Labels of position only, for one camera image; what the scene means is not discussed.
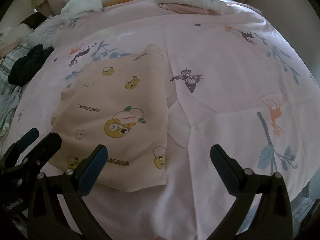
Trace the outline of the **black garment on bed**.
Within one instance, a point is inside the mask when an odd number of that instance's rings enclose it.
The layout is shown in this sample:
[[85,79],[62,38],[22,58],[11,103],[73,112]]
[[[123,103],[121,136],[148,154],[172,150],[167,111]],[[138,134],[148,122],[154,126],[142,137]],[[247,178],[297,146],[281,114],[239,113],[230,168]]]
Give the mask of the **black garment on bed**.
[[26,85],[42,68],[53,51],[52,46],[46,49],[42,44],[34,46],[26,56],[19,58],[14,63],[8,76],[8,83],[20,87]]

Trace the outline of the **pink animal print bedsheet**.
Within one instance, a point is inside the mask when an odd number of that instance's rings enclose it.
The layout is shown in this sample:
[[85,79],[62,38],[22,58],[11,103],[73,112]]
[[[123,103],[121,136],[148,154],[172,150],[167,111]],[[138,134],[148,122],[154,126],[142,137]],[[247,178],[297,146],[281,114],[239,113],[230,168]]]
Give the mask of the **pink animal print bedsheet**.
[[319,86],[259,13],[179,14],[154,0],[114,5],[62,25],[54,51],[24,90],[4,147],[31,128],[52,132],[61,93],[85,65],[154,44],[167,58],[166,184],[124,192],[97,183],[85,198],[114,239],[205,239],[234,200],[209,152],[283,175],[298,196],[319,168]]

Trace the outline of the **plaid grey white clothing pile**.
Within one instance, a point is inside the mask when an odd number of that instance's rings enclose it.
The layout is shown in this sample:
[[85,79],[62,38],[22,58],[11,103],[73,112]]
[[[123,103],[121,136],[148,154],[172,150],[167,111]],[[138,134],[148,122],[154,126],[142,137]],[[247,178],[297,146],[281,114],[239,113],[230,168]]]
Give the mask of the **plaid grey white clothing pile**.
[[27,41],[11,49],[1,63],[1,139],[7,135],[20,103],[22,87],[42,68],[54,47]]

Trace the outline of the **peach cartoon print garment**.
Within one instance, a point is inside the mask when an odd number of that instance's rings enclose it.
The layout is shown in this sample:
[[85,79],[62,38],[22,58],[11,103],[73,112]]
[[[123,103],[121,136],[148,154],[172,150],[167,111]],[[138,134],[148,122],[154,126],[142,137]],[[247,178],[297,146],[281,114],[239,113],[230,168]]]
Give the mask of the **peach cartoon print garment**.
[[98,183],[124,192],[165,185],[167,62],[150,44],[137,54],[85,65],[52,115],[62,145],[50,164],[79,167],[104,145],[108,157]]

